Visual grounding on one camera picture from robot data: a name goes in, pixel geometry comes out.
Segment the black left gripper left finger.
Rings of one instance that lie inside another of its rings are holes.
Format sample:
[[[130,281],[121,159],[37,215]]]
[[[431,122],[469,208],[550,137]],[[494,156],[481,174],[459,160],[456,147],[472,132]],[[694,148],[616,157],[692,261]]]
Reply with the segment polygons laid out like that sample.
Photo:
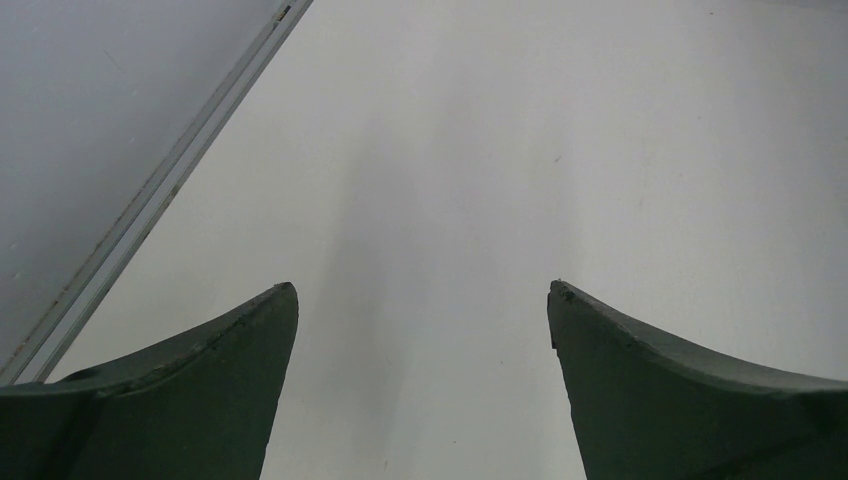
[[[298,326],[290,283],[132,354],[1,391],[5,479],[256,479]]]

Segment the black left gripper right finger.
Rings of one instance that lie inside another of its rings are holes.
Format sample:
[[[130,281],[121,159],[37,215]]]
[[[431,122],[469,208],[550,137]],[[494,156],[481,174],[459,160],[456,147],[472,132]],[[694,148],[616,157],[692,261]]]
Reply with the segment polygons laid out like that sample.
[[[847,385],[702,347],[561,280],[551,343],[590,479],[843,479]]]

